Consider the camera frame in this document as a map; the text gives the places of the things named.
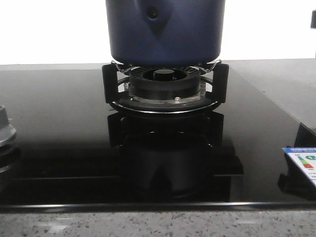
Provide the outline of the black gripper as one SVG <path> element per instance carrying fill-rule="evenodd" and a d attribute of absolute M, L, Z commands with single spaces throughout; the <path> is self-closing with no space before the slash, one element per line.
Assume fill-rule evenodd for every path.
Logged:
<path fill-rule="evenodd" d="M 316 10 L 312 11 L 311 28 L 316 28 Z"/>

